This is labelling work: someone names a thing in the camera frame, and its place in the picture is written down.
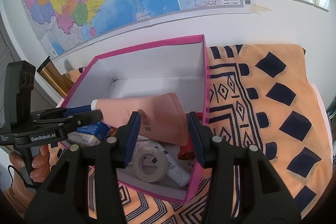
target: white tube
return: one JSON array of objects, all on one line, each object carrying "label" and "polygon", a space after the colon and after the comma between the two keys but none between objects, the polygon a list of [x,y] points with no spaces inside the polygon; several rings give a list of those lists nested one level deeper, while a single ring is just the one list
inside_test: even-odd
[{"label": "white tube", "polygon": [[[135,145],[133,157],[137,153],[137,151],[139,151],[143,147],[156,147],[166,155],[168,159],[167,176],[173,181],[175,181],[180,187],[184,187],[189,183],[190,174],[186,170],[184,170],[181,166],[179,166],[175,161],[175,159],[171,155],[169,155],[168,152],[158,142],[152,140],[137,142]],[[154,159],[154,156],[146,156],[146,159],[152,161]]]}]

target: hand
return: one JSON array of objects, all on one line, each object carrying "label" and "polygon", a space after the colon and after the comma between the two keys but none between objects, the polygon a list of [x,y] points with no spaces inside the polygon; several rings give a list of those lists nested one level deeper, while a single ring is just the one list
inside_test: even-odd
[{"label": "hand", "polygon": [[[40,153],[33,158],[31,166],[34,168],[34,170],[30,172],[30,178],[35,182],[43,182],[49,175],[49,156],[50,152],[48,149],[48,145],[42,145],[40,147]],[[25,162],[23,161],[23,159],[18,154],[15,154],[13,151],[9,153],[9,160],[17,170],[25,167]]]}]

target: blue box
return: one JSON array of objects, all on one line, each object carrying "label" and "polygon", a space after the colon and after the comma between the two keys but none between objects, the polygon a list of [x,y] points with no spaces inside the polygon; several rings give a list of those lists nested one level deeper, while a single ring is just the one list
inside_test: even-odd
[{"label": "blue box", "polygon": [[110,128],[103,122],[77,128],[68,134],[68,141],[80,146],[94,146],[105,140]]}]

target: orange blanket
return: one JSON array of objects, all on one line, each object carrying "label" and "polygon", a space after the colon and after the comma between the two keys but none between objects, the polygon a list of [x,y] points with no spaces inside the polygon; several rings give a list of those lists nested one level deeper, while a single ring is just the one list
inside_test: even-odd
[{"label": "orange blanket", "polygon": [[[279,173],[304,217],[325,190],[331,175],[330,145],[299,45],[236,45],[208,48],[211,70],[209,127],[231,144],[256,144]],[[61,156],[53,148],[50,163]],[[172,204],[125,186],[119,187],[131,224],[200,223],[209,173],[186,205]],[[95,216],[95,174],[89,173],[89,212]],[[233,215],[238,214],[239,183]]]}]

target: pink tube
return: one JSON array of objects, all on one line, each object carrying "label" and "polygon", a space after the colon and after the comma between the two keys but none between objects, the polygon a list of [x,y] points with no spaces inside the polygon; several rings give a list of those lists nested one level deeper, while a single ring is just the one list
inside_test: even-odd
[{"label": "pink tube", "polygon": [[105,124],[118,128],[127,124],[133,111],[141,115],[139,135],[152,140],[187,145],[188,126],[175,93],[158,96],[94,100],[91,109],[100,109]]}]

